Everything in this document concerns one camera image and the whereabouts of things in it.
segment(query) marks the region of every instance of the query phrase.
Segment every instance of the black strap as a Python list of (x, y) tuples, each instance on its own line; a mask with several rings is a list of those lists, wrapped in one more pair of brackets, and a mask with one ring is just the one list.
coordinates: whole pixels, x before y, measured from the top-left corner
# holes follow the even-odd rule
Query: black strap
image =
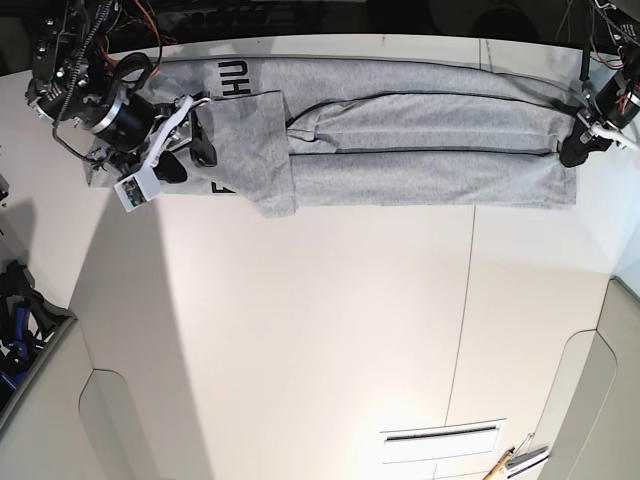
[(138, 70), (142, 70), (142, 73), (133, 87), (129, 89), (128, 95), (140, 90), (149, 79), (149, 75), (153, 71), (151, 60), (144, 53), (135, 52), (120, 60), (113, 69), (113, 79), (116, 81), (121, 81), (127, 75)]

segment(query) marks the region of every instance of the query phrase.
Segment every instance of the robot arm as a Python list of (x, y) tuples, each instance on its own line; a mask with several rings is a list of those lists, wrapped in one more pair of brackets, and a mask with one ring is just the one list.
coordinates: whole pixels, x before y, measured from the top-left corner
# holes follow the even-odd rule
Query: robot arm
[(605, 8), (596, 0), (591, 1), (594, 13), (619, 30), (616, 33), (621, 40), (619, 52), (624, 67), (597, 94), (584, 90), (586, 106), (578, 112), (573, 131), (560, 151), (560, 161), (568, 168), (582, 165), (590, 152), (606, 151), (614, 142), (640, 151), (637, 142), (621, 133), (640, 112), (640, 24), (624, 16), (627, 23), (621, 28), (607, 14), (615, 7), (607, 4)]
[[(137, 92), (160, 62), (136, 52), (116, 63), (102, 50), (100, 38), (118, 23), (121, 10), (142, 8), (137, 0), (56, 0), (50, 7), (34, 42), (27, 102), (51, 122), (53, 138), (69, 153), (93, 168), (107, 162), (121, 172), (116, 192), (127, 211), (160, 193), (159, 180), (187, 179), (177, 151), (188, 148), (198, 165), (216, 165), (196, 113), (210, 101), (206, 93), (152, 104)], [(90, 157), (74, 150), (58, 135), (60, 123), (71, 119), (107, 147)]]

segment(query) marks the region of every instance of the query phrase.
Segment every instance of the metal ring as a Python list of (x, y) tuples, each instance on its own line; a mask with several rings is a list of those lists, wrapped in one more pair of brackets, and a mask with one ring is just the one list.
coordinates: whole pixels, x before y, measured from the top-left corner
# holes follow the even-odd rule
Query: metal ring
[(118, 89), (118, 93), (116, 94), (116, 98), (113, 99), (113, 103), (111, 104), (111, 108), (109, 109), (107, 114), (102, 118), (102, 120), (91, 127), (89, 129), (89, 132), (97, 135), (109, 125), (111, 125), (113, 123), (113, 120), (118, 116), (118, 113), (120, 113), (120, 109), (122, 108), (122, 104), (124, 103), (126, 98), (127, 92), (125, 91), (125, 88), (120, 87), (120, 89)]

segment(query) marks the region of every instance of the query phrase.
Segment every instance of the folded gray shirt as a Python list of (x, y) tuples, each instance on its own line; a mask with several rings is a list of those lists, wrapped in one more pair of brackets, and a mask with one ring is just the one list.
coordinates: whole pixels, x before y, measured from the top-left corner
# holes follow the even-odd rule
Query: folded gray shirt
[[(245, 195), (269, 217), (299, 205), (575, 203), (558, 152), (572, 92), (511, 75), (429, 63), (336, 59), (184, 61), (144, 95), (209, 91), (198, 116), (218, 154), (166, 192)], [(111, 186), (115, 170), (92, 174)]]

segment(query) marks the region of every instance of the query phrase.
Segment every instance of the white tabletop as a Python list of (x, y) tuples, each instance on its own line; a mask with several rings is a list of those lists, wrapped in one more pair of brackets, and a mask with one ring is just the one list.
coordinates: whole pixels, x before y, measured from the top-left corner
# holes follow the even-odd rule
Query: white tabletop
[[(166, 50), (441, 61), (574, 87), (580, 58), (394, 35)], [(501, 454), (535, 430), (565, 343), (595, 327), (637, 224), (639, 176), (616, 149), (580, 168), (568, 211), (332, 207), (265, 220), (240, 197), (165, 195), (125, 215), (26, 107), (27, 81), (0, 79), (2, 227), (52, 301), (69, 302), (85, 262), (72, 307), (91, 360), (129, 382), (164, 478), (371, 478), (376, 432), (507, 418)]]

